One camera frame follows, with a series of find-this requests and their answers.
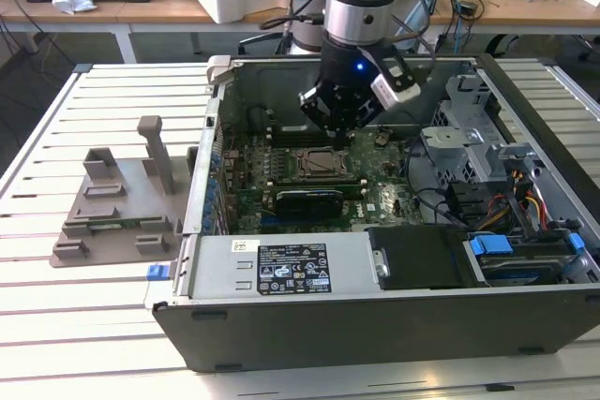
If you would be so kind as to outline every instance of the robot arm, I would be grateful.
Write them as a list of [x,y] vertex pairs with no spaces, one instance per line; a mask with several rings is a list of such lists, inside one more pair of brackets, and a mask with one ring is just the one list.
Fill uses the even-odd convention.
[[420,93],[385,40],[394,1],[327,0],[320,78],[300,101],[304,113],[338,140]]

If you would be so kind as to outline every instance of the yellow cable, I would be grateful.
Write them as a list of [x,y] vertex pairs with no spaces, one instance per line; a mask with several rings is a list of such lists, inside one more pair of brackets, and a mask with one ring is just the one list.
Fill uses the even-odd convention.
[[487,221],[484,225],[482,225],[481,227],[479,227],[479,229],[482,230],[485,227],[493,224],[494,222],[496,222],[500,218],[504,217],[509,211],[510,211],[510,206],[507,206],[502,211],[500,211],[499,213],[497,213],[496,215],[494,215],[492,218],[490,218],[490,220]]
[[540,209],[540,204],[533,197],[525,197],[528,201],[535,205],[535,211],[537,212],[537,220],[540,223],[540,227],[544,227],[542,225],[542,210]]

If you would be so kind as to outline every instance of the grey floor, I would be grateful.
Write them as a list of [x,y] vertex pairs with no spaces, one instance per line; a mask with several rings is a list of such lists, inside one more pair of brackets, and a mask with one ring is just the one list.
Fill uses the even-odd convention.
[[[214,54],[236,54],[237,42],[248,34],[213,33],[201,35],[202,54],[195,55],[188,34],[138,34],[134,46],[140,63],[201,62]],[[492,37],[476,36],[466,53],[482,52]],[[56,42],[77,63],[121,63],[118,46],[112,35],[64,34]],[[510,37],[500,48],[504,49]],[[43,39],[39,52],[31,57],[13,59],[0,69],[0,173],[8,167],[23,142],[52,103],[59,88],[70,73],[70,65],[56,49],[49,49]],[[248,48],[253,55],[273,54],[275,44],[261,43]],[[447,44],[442,52],[451,52]],[[594,98],[600,97],[600,54],[587,62],[578,61],[583,51],[572,37],[526,37],[511,45],[505,56],[546,56],[556,61]],[[45,76],[40,75],[45,60]]]

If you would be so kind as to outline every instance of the grey holder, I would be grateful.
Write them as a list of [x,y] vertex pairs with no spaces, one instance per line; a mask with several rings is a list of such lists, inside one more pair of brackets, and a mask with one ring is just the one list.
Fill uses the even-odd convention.
[[140,120],[149,158],[116,161],[109,148],[90,149],[83,162],[87,175],[54,246],[53,267],[177,257],[193,163],[169,158],[160,128],[157,116]]

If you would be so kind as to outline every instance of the slatted table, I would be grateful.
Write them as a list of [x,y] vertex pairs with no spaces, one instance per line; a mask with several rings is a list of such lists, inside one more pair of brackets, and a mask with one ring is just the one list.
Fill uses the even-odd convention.
[[[196,64],[95,66],[68,80],[0,181],[0,398],[600,396],[600,329],[539,357],[199,376],[144,307],[148,294],[169,288],[148,291],[148,264],[53,269],[48,257],[88,147],[110,146],[117,158],[145,156],[137,121],[160,114],[162,139],[171,155],[182,156],[200,136],[209,93],[205,66]],[[517,389],[487,393],[489,383]]]
[[[558,66],[536,59],[498,60],[579,165],[600,186],[600,106]],[[517,141],[527,141],[506,112],[501,118]]]

